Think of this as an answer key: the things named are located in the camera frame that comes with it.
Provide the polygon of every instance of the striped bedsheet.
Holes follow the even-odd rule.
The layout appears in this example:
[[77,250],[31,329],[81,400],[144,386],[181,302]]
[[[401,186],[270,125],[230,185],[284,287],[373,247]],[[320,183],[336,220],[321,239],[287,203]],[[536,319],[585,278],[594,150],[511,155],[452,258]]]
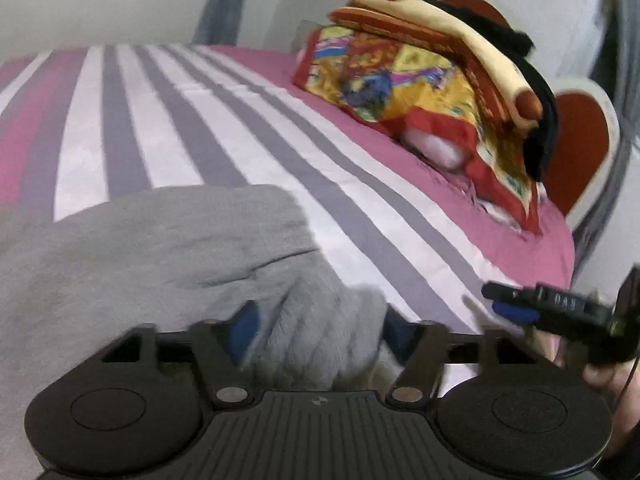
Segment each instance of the striped bedsheet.
[[386,137],[289,83],[285,54],[128,45],[0,66],[0,204],[51,220],[153,187],[274,184],[350,285],[408,319],[478,332],[485,280],[567,286],[572,242],[490,219]]

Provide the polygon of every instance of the finger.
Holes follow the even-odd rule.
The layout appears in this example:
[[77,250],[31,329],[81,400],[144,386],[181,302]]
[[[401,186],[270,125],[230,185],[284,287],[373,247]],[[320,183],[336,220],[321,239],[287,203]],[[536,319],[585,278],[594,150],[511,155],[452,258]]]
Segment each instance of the finger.
[[591,365],[587,365],[582,377],[591,388],[601,390],[612,381],[615,375],[615,367],[607,366],[603,368],[596,368]]
[[556,351],[556,358],[554,359],[554,364],[560,368],[564,368],[566,365],[566,346],[567,342],[564,339],[558,341],[558,350]]
[[[622,389],[625,387],[626,382],[629,378],[629,374],[631,370],[628,366],[619,366],[616,368],[615,374],[611,378],[611,382],[609,383],[609,388],[612,392],[617,394],[622,392]],[[632,391],[637,391],[640,387],[640,375],[634,375],[629,383],[629,389]]]

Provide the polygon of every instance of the gray fleece blanket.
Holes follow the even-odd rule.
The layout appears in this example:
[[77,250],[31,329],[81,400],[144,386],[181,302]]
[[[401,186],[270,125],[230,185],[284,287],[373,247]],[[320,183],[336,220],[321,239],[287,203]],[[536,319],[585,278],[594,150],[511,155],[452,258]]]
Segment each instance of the gray fleece blanket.
[[35,394],[142,322],[182,330],[255,300],[244,368],[266,385],[353,386],[378,360],[384,298],[340,282],[279,188],[159,189],[47,226],[3,212],[0,233],[2,478],[41,471],[22,428]]

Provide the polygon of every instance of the pink stripe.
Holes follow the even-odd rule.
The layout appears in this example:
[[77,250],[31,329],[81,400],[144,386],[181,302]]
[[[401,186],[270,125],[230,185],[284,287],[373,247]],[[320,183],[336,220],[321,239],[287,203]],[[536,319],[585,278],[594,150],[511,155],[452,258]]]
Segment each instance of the pink stripe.
[[39,70],[46,72],[38,78],[37,85],[29,88],[21,108],[4,132],[4,139],[0,141],[0,204],[13,204],[18,197],[22,171],[31,143],[36,138],[42,117],[64,77],[68,58],[73,56],[72,52],[55,53],[40,67]]
[[494,221],[469,197],[454,189],[437,171],[372,128],[352,120],[337,107],[293,86],[294,56],[232,46],[216,50],[254,70],[275,85],[286,88],[307,106],[329,119],[351,140],[379,162],[431,198],[458,225],[466,237],[505,275],[521,285],[536,282],[566,288],[574,271],[574,241],[556,206],[544,201],[539,208],[542,236],[519,234]]
[[0,66],[0,91],[9,86],[11,81],[18,77],[20,72],[27,68],[34,58],[35,56],[23,57],[2,63],[2,66]]

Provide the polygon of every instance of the folded blanket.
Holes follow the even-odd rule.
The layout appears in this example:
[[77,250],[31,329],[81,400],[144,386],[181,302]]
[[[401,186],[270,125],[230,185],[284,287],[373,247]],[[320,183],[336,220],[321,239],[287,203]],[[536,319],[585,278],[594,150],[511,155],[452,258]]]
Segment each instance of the folded blanket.
[[[384,297],[342,284],[279,188],[159,189],[46,227],[0,214],[0,226],[3,478],[41,471],[22,428],[30,400],[139,323],[183,330],[254,300],[244,368],[265,386],[366,387],[378,361]],[[397,367],[385,373],[388,385]]]
[[533,49],[533,41],[527,35],[526,32],[521,30],[513,30],[509,25],[501,25],[506,19],[500,14],[498,9],[485,2],[484,0],[469,0],[471,6],[482,2],[482,7],[492,8],[497,15],[496,20],[500,23],[490,19],[488,16],[478,14],[478,12],[472,10],[472,8],[453,6],[450,0],[422,0],[428,4],[438,7],[444,10],[447,14],[455,16],[461,22],[466,23],[469,27],[475,30],[478,34],[482,35],[489,43],[497,48],[501,53],[506,51],[518,54],[518,56],[525,57],[531,53]]
[[542,104],[542,117],[538,120],[538,126],[527,133],[527,138],[522,145],[522,155],[527,174],[536,182],[542,182],[558,143],[559,118],[556,97],[551,88],[526,59],[533,47],[533,42],[524,32],[499,25],[470,9],[453,7],[439,0],[423,1],[455,16],[484,36],[514,63],[535,92]]
[[523,131],[534,127],[542,105],[517,67],[466,23],[422,0],[351,0],[351,6],[382,12],[423,28],[462,40],[488,72],[504,99],[511,121]]

